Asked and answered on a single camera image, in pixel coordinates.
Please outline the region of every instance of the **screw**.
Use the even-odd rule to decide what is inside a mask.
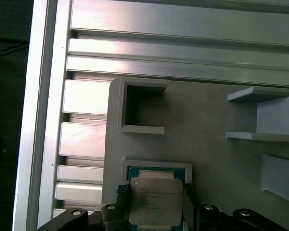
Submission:
[[[213,207],[210,206],[210,205],[206,205],[206,206],[204,206],[204,208],[205,208],[206,210],[213,210]]]
[[[75,215],[75,216],[76,216],[76,215],[80,215],[80,214],[81,214],[81,211],[75,210],[75,211],[72,212],[72,214]]]
[[[247,212],[247,211],[240,211],[240,214],[241,214],[242,216],[249,216],[249,215],[250,215],[250,213]]]

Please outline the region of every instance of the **square slot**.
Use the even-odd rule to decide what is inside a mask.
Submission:
[[[150,108],[162,96],[166,80],[121,79],[119,95],[118,131],[164,134],[164,128],[154,124]]]

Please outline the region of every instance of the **dark background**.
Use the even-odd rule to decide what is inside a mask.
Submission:
[[[0,0],[0,39],[28,42],[32,9],[33,0]],[[0,231],[12,228],[27,58],[28,48],[0,57]]]

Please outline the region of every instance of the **black mechanical arm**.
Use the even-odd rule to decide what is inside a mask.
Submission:
[[[129,185],[119,185],[114,204],[104,205],[89,216],[85,209],[68,209],[38,231],[131,231],[130,198]],[[182,214],[189,231],[287,231],[250,209],[238,209],[230,216],[214,205],[202,204],[191,185],[184,187]]]

